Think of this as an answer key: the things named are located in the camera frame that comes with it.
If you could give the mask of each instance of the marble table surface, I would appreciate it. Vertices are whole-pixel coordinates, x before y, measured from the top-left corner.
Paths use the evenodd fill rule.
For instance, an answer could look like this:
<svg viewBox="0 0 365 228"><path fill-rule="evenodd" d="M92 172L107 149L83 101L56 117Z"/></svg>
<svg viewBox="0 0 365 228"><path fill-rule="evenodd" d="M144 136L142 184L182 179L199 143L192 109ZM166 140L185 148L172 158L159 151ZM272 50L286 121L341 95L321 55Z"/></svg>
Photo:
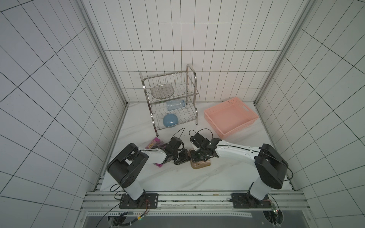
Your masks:
<svg viewBox="0 0 365 228"><path fill-rule="evenodd" d="M195 121L180 124L172 128L158 131L159 139L168 142L181 128L185 127L181 136L185 148L190 149L189 130L198 131L209 128L214 137L218 135L204 118L204 110L219 103L197 103L198 125ZM246 103L256 112L253 103ZM200 132L204 137L211 138L208 130ZM130 104L123 126L118 135L111 160L119 154L129 143L134 143L140 148L145 148L156 137L147 103ZM226 141L244 146L261 146L263 143L271 144L260 119L251 126L244 128L227 138ZM174 163L158 167L146 164L137 177L141 186L149 192L153 191L222 191L222 190L248 190L251 183L259 176L256 167L228 158L211 158L211 165L201 169L193 169L190 162L181 165ZM110 187L117 182L106 172L100 191L108 192ZM289 182L284 182L282 189L292 189Z"/></svg>

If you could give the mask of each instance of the dish rack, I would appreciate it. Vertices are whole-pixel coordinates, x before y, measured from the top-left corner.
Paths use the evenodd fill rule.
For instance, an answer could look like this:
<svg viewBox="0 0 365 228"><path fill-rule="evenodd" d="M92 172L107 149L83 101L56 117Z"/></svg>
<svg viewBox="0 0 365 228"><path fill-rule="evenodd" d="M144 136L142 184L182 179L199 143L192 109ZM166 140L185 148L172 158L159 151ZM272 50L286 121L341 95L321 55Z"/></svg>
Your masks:
<svg viewBox="0 0 365 228"><path fill-rule="evenodd" d="M173 127L193 120L196 121L195 124L198 124L198 110L195 107L195 102L196 95L199 94L199 92L196 89L196 73L190 64L186 65L186 70L184 71L146 78L144 78L140 72L139 76L141 77L142 87L145 92L156 136L158 136L158 130L168 127ZM185 100L185 106L168 111L165 102L179 99ZM165 127L163 118L169 113L177 116L178 123Z"/></svg>

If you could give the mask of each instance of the red wire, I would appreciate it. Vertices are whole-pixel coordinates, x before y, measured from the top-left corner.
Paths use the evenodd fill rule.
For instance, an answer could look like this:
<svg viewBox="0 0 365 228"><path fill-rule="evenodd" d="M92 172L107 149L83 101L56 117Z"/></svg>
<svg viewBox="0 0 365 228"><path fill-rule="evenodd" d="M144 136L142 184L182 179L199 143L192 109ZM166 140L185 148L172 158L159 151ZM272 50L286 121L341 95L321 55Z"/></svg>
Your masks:
<svg viewBox="0 0 365 228"><path fill-rule="evenodd" d="M146 200L146 212L145 212L145 215L150 212L150 209L148 209L148 211L147 211L147 206L148 205L150 205L150 208L151 208L151 202L149 200Z"/></svg>

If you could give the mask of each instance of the grid tiles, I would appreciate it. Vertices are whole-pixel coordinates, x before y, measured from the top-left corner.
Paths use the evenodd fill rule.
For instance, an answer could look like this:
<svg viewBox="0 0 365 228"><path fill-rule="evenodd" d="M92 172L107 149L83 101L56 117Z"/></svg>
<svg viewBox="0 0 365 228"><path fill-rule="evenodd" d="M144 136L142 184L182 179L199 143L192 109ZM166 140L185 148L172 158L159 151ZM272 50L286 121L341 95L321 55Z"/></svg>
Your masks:
<svg viewBox="0 0 365 228"><path fill-rule="evenodd" d="M197 72L198 101L253 101L304 0L84 0L129 101L144 76Z"/></svg>
<svg viewBox="0 0 365 228"><path fill-rule="evenodd" d="M124 106L75 1L0 10L1 226L74 227Z"/></svg>
<svg viewBox="0 0 365 228"><path fill-rule="evenodd" d="M364 5L318 1L258 102L320 228L365 222Z"/></svg>

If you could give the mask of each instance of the blue bowl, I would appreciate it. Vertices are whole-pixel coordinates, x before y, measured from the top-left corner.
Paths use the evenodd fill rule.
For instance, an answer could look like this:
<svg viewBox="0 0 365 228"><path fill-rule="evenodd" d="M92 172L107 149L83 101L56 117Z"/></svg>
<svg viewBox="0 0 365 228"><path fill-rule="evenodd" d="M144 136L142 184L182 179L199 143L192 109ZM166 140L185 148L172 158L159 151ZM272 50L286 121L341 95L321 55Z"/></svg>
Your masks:
<svg viewBox="0 0 365 228"><path fill-rule="evenodd" d="M178 118L175 114L169 113L164 116L163 119L165 127L171 127L172 125L178 124Z"/></svg>

